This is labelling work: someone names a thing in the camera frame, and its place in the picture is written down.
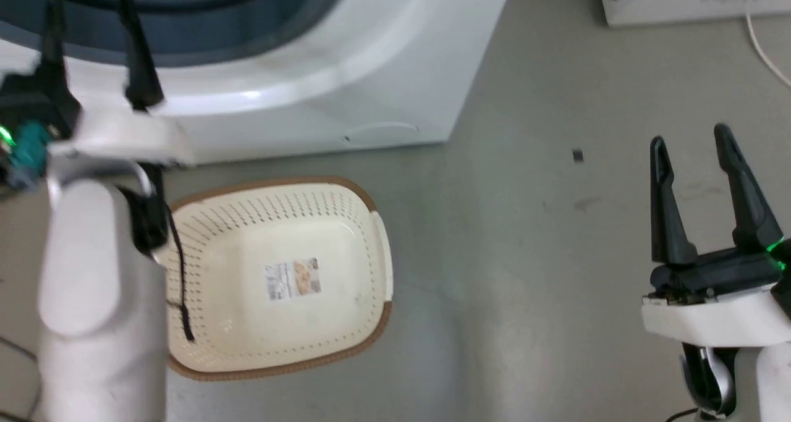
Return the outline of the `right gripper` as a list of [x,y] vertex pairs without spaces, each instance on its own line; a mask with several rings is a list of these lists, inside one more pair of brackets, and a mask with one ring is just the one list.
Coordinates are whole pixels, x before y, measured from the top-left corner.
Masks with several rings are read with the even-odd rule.
[[714,127],[729,181],[735,247],[699,254],[689,241],[662,137],[650,143],[651,272],[642,298],[650,334],[701,348],[759,348],[789,341],[789,258],[784,233],[732,129]]

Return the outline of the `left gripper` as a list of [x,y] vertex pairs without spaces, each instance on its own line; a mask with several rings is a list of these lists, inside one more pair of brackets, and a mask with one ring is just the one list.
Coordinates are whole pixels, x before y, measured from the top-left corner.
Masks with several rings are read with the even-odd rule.
[[164,101],[149,43],[133,0],[118,0],[125,30],[127,84],[131,108],[84,109],[68,87],[62,0],[47,0],[38,70],[2,76],[2,146],[9,156],[60,151],[159,165],[191,166],[194,149],[178,123],[144,112]]

